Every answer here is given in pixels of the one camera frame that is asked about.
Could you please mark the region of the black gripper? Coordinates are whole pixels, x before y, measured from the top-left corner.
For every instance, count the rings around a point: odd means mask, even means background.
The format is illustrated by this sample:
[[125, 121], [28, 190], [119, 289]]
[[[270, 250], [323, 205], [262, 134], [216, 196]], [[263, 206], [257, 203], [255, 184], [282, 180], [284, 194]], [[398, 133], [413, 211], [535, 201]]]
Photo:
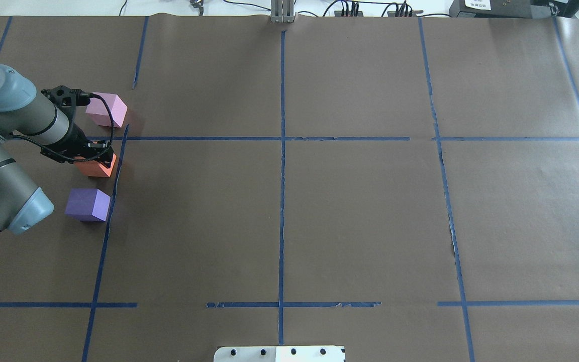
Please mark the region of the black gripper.
[[97, 162], [101, 166], [111, 166], [115, 157], [111, 142], [90, 141], [81, 132], [71, 132], [62, 140], [53, 144], [53, 156], [57, 162], [74, 162], [85, 159]]

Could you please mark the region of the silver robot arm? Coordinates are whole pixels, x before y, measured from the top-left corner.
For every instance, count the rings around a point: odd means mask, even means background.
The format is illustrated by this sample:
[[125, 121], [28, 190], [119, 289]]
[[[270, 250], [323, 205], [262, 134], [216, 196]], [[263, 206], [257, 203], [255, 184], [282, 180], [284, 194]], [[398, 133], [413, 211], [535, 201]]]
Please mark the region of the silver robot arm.
[[44, 220], [54, 205], [3, 144], [23, 140], [58, 163], [97, 162], [110, 168], [111, 141], [92, 141], [74, 123], [79, 106], [104, 97], [60, 85], [38, 90], [11, 66], [0, 64], [0, 233], [21, 234]]

